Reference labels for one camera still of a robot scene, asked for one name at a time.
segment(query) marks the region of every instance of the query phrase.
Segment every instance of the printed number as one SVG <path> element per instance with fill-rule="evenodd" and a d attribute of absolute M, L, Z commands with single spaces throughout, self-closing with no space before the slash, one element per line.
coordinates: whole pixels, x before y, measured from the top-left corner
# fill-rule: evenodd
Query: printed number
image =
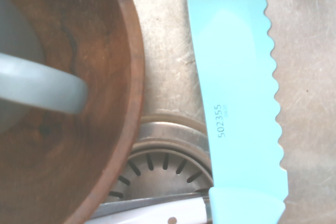
<path fill-rule="evenodd" d="M 223 112 L 224 112 L 223 116 L 227 116 L 226 105 L 224 105 L 223 108 L 224 109 L 222 110 L 222 106 L 220 106 L 220 105 L 215 105 L 214 106 L 215 115 L 218 115 L 218 116 L 216 116 L 216 128 L 217 128 L 217 132 L 218 132 L 218 137 L 225 137 L 224 122 L 223 122 L 223 117 L 221 115 L 223 115 Z"/>

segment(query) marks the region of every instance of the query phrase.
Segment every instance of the wooden bowl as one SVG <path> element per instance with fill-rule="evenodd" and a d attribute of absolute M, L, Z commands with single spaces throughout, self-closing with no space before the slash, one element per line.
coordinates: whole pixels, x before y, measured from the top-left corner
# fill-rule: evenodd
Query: wooden bowl
<path fill-rule="evenodd" d="M 141 116 L 144 50 L 132 0 L 11 0 L 48 66 L 89 86 L 77 116 L 31 109 L 0 135 L 0 223 L 84 223 L 118 179 Z"/>

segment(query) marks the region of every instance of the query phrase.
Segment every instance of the white knife handle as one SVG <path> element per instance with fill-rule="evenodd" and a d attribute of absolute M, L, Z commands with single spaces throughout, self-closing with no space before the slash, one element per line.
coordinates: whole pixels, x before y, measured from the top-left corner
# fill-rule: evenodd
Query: white knife handle
<path fill-rule="evenodd" d="M 206 224 L 202 197 L 142 207 L 93 219 L 85 224 Z"/>

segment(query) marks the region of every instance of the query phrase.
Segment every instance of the light blue knife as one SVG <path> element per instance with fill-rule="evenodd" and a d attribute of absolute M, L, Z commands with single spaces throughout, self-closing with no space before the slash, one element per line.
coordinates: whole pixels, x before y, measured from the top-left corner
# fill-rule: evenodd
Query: light blue knife
<path fill-rule="evenodd" d="M 208 131 L 214 224 L 274 224 L 285 209 L 274 43 L 265 0 L 187 0 Z"/>

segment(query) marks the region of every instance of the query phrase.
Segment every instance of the mug handle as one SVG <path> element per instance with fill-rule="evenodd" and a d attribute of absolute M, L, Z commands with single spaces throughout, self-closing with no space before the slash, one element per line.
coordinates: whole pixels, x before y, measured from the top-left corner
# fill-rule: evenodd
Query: mug handle
<path fill-rule="evenodd" d="M 78 114 L 88 86 L 76 76 L 0 53 L 0 98 L 42 109 Z"/>

